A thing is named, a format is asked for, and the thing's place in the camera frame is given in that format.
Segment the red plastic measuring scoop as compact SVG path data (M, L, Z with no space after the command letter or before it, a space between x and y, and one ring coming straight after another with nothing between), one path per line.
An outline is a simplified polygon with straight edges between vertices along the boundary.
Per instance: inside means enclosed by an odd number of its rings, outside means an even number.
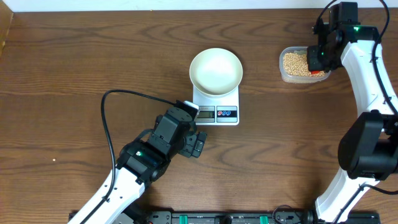
M308 71L312 76L323 76L325 74L324 66L320 62L310 62Z

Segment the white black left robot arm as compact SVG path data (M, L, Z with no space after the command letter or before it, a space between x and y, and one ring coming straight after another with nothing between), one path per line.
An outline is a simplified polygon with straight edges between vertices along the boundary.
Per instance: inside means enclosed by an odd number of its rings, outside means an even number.
M195 122L178 125L158 122L126 144L115 158L108 126L104 125L111 151L112 169L89 201L68 222L112 223L151 183L164 175L176 154L199 157L207 134L197 132Z

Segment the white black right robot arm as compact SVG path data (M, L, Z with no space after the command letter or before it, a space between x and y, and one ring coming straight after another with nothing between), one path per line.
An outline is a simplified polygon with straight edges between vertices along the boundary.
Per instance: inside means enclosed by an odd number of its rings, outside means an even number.
M340 168L302 223L344 223L370 189L397 173L397 95L382 59L382 34L353 19L313 28L318 44L307 50L309 70L343 67L354 92L358 117L338 146Z

